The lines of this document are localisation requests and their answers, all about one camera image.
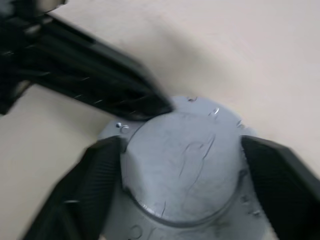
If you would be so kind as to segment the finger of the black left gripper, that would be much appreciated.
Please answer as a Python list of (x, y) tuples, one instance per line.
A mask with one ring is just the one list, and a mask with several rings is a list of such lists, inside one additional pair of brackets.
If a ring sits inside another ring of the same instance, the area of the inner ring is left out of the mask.
[(34, 67), (49, 71), (51, 90), (114, 116), (146, 121), (165, 113), (153, 77), (127, 56), (89, 57), (35, 53)]
[(170, 113), (154, 76), (135, 59), (65, 22), (46, 16), (37, 50), (43, 84), (108, 113)]

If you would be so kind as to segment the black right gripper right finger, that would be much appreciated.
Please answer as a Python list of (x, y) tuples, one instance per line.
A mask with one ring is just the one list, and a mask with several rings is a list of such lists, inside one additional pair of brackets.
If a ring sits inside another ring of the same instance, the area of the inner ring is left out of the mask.
[(294, 152), (274, 141), (241, 138), (254, 191), (280, 240), (320, 238), (320, 181)]

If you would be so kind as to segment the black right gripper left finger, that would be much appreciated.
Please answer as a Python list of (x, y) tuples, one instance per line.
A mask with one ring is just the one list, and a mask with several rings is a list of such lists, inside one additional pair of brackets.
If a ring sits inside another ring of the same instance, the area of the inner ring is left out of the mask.
[(122, 146), (119, 136), (89, 146), (52, 189), (23, 239), (99, 239), (121, 172)]

